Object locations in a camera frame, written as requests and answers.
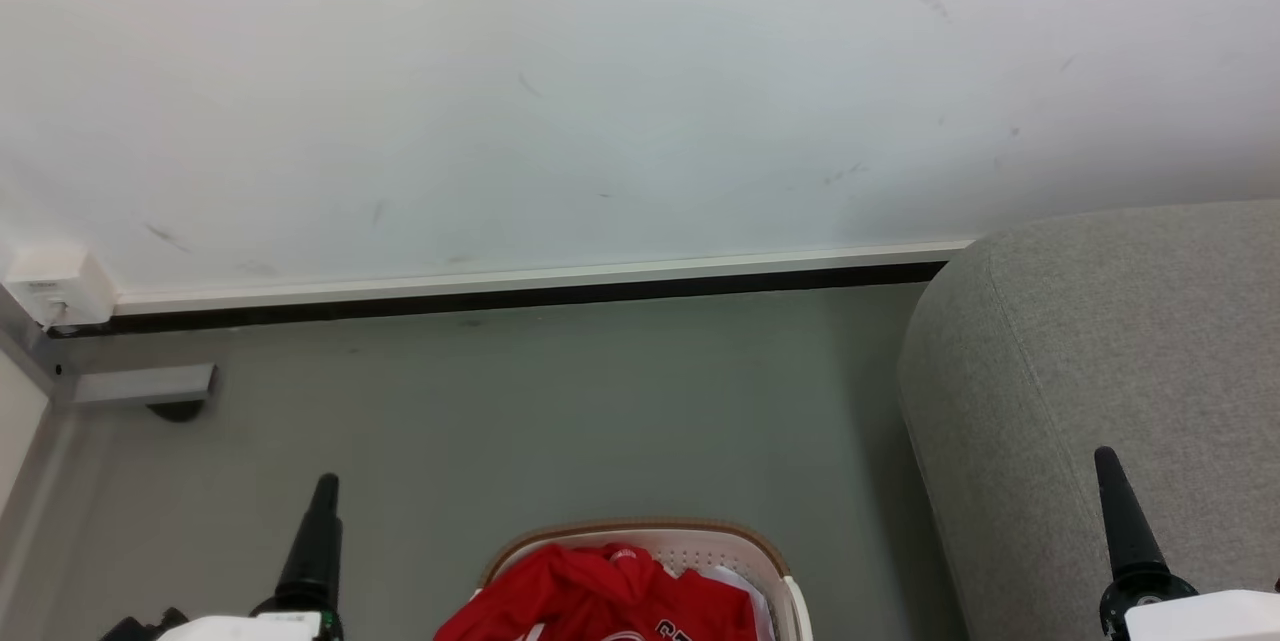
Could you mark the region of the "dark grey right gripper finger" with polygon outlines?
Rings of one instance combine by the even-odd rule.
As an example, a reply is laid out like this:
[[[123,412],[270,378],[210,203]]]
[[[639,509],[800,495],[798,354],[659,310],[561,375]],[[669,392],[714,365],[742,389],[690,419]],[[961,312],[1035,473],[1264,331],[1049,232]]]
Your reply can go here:
[[[1130,609],[1198,591],[1169,569],[1116,450],[1097,448],[1093,461],[1112,577],[1100,599],[1100,623],[1106,641],[1130,641]]]

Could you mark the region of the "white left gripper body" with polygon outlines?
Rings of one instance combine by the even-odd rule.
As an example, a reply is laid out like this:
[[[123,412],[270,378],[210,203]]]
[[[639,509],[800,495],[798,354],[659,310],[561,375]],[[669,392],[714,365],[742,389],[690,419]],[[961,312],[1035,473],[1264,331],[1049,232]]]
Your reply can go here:
[[[323,631],[320,612],[268,612],[200,617],[164,631],[157,641],[317,641]]]

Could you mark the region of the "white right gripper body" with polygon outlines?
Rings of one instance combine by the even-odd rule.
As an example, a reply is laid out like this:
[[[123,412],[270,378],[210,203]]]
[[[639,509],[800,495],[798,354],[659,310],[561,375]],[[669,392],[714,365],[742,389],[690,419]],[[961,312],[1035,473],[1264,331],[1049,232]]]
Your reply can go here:
[[[1280,641],[1280,594],[1225,590],[1129,609],[1129,641]]]

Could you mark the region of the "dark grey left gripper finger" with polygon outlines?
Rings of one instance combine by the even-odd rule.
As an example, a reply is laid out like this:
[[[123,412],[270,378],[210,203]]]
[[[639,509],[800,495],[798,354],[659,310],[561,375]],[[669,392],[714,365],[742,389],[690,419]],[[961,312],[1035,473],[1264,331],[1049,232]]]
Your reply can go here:
[[[251,617],[316,618],[315,641],[346,641],[339,613],[343,525],[338,516],[339,477],[321,473],[274,594]]]

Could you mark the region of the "red and white jersey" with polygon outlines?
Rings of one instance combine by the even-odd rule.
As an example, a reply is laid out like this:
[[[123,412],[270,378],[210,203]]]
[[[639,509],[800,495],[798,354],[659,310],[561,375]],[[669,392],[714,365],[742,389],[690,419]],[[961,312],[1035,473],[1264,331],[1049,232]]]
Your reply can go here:
[[[431,641],[756,641],[756,631],[744,591],[671,574],[643,548],[552,544],[475,594]]]

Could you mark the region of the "grey fabric sofa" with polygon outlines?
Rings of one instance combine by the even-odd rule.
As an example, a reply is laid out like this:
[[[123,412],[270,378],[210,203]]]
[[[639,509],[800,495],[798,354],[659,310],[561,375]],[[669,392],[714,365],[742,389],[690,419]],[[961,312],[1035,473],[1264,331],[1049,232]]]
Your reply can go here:
[[[970,641],[1102,641],[1094,450],[1174,574],[1280,581],[1280,200],[1052,218],[929,281],[900,407]]]

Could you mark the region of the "white and black baseboard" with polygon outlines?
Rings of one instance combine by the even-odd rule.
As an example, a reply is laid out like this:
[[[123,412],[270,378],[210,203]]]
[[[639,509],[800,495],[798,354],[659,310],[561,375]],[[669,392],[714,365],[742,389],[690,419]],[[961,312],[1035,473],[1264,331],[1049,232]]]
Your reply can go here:
[[[251,287],[242,293],[221,296],[122,296],[106,321],[50,328],[47,336],[63,340],[682,296],[923,284],[965,248],[966,241],[941,241],[823,252],[726,255],[689,261],[394,278],[385,284],[339,281]]]

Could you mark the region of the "white plastic laundry basket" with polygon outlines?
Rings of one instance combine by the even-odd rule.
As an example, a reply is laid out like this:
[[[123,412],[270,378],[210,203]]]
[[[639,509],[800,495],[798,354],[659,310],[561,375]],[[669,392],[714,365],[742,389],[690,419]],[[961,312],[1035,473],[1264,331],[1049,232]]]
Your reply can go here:
[[[669,573],[726,567],[742,576],[769,605],[777,641],[815,641],[804,594],[785,557],[764,535],[728,521],[628,517],[534,530],[512,540],[480,576],[477,591],[539,548],[628,544],[650,553]]]

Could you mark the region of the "grey metal bracket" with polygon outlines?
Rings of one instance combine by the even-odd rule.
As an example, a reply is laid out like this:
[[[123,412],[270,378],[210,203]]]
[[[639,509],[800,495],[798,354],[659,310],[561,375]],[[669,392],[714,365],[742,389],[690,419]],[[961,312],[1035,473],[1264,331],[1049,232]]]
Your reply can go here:
[[[215,363],[82,375],[70,392],[76,407],[161,406],[207,400],[218,367]]]

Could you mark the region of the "grey door frame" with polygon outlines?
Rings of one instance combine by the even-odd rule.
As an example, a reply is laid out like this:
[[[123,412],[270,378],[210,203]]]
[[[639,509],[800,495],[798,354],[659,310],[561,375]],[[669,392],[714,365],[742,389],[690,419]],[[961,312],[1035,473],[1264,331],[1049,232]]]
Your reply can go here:
[[[47,336],[0,287],[0,641],[42,641],[65,567],[58,486],[76,423]]]

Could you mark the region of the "white wall socket box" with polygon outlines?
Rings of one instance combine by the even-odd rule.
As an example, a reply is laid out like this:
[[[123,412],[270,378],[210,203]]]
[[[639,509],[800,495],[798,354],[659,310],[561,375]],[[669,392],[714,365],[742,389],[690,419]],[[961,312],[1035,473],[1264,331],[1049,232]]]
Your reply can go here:
[[[0,281],[45,330],[109,322],[118,298],[105,267],[82,246],[20,249]]]

